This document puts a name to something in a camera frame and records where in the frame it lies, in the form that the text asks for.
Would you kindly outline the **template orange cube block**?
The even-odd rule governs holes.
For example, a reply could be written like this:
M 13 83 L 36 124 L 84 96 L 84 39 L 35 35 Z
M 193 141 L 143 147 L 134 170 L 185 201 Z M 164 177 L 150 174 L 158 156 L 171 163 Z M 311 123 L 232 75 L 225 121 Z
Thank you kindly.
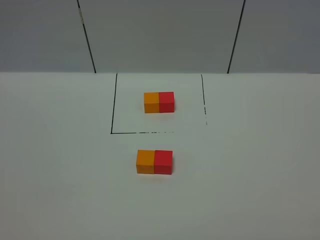
M 159 92 L 144 93 L 144 112 L 146 114 L 160 112 Z

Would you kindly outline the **template red cube block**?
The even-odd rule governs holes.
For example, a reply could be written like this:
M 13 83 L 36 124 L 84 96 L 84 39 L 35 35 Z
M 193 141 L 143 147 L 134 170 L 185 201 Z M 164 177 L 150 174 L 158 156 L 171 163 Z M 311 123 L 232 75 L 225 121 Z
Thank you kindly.
M 159 112 L 174 113 L 175 112 L 175 97 L 174 92 L 159 92 Z

